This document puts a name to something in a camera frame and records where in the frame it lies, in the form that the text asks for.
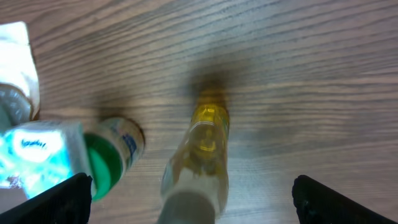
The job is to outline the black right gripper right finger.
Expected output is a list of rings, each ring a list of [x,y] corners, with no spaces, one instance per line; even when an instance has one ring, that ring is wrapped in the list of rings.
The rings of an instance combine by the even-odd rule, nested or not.
[[[294,180],[292,197],[301,224],[397,224],[307,175]]]

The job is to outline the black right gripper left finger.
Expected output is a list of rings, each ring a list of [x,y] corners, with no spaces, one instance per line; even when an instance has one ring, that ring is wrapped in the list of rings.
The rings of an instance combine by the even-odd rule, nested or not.
[[[92,177],[79,173],[1,214],[2,224],[87,224]]]

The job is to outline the Kleenex tissue pack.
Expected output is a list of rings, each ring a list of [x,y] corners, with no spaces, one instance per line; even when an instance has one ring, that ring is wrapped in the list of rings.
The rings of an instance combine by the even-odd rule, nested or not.
[[[1,133],[1,188],[31,199],[76,174],[92,176],[76,121],[33,121]]]

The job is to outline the green lid white jar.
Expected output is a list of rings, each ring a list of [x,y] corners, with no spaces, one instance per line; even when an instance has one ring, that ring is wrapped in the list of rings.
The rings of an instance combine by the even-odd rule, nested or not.
[[[96,185],[92,198],[98,201],[142,157],[144,133],[135,121],[113,117],[89,126],[83,137]]]

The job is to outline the yellow Vim liquid bottle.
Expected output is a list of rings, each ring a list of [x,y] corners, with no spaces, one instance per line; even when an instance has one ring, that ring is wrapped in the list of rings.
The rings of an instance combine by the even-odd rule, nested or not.
[[[165,166],[158,223],[215,223],[229,190],[227,97],[198,95],[189,128]]]

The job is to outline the beige Pantree snack pouch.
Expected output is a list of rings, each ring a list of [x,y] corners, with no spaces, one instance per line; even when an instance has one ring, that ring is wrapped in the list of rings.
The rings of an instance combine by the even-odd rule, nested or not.
[[[32,121],[39,113],[39,79],[22,21],[1,25],[1,108],[11,125]]]

